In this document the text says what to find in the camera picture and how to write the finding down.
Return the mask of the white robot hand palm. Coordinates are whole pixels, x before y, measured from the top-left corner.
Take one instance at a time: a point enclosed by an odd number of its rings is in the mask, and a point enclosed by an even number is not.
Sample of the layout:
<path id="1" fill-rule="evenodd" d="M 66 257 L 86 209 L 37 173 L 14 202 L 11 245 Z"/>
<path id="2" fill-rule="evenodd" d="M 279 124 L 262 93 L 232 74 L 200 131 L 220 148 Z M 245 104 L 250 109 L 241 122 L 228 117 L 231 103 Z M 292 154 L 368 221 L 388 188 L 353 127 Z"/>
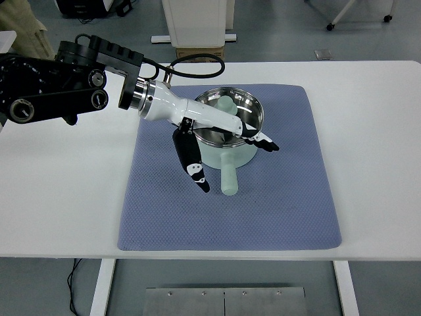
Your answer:
<path id="1" fill-rule="evenodd" d="M 191 119 L 199 128 L 218 128 L 236 136 L 243 135 L 243 123 L 237 116 L 201 102 L 175 95 L 162 82 L 150 80 L 138 106 L 140 117 L 148 121 L 167 120 L 176 126 Z"/>

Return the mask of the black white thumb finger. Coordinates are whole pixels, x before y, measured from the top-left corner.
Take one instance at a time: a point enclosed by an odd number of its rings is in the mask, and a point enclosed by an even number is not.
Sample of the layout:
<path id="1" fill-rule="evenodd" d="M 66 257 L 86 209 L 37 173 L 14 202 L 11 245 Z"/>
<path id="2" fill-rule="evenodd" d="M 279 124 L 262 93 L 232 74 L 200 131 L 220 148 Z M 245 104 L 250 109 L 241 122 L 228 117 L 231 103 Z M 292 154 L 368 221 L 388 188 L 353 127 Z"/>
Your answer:
<path id="1" fill-rule="evenodd" d="M 205 178 L 201 151 L 193 132 L 193 120 L 183 118 L 179 127 L 174 131 L 172 139 L 183 170 L 202 191 L 209 192 L 210 186 Z"/>

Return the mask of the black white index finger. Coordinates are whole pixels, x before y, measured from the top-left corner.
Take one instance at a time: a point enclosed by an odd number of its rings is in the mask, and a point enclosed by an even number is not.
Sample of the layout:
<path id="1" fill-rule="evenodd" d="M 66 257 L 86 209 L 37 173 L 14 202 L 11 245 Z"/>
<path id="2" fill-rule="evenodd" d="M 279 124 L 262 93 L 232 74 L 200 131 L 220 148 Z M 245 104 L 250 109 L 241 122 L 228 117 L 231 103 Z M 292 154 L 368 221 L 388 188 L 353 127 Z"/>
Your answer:
<path id="1" fill-rule="evenodd" d="M 245 122 L 241 123 L 238 136 L 243 139 L 246 144 L 253 145 L 265 151 L 280 150 L 279 147 L 267 135 Z"/>

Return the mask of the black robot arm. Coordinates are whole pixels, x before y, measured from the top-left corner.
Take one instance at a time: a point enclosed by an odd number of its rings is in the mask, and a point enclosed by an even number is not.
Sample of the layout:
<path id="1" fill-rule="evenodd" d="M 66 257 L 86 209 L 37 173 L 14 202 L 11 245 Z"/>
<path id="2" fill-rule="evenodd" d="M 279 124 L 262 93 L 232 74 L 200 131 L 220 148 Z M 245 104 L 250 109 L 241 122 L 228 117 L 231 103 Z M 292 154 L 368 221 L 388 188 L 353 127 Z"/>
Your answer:
<path id="1" fill-rule="evenodd" d="M 75 125 L 78 115 L 104 109 L 106 73 L 123 77 L 118 106 L 137 109 L 146 120 L 167 120 L 175 126 L 172 139 L 185 172 L 204 192 L 210 190 L 202 166 L 197 129 L 214 130 L 241 138 L 249 145 L 272 152 L 278 146 L 257 127 L 220 109 L 175 95 L 155 77 L 142 78 L 141 53 L 98 36 L 89 44 L 62 41 L 53 60 L 1 56 L 1 112 L 17 124 L 62 118 Z"/>

